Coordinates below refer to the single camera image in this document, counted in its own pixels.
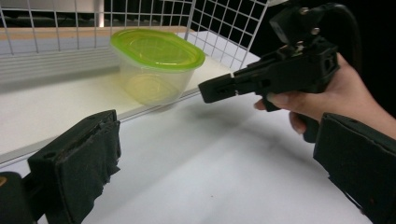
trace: green plastic lid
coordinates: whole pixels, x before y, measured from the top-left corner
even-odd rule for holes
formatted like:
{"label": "green plastic lid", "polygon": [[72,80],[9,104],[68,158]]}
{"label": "green plastic lid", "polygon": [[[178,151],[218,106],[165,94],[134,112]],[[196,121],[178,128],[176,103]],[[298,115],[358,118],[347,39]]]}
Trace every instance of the green plastic lid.
{"label": "green plastic lid", "polygon": [[126,29],[111,36],[110,44],[123,56],[145,67],[191,70],[201,66],[205,60],[200,49],[169,32]]}

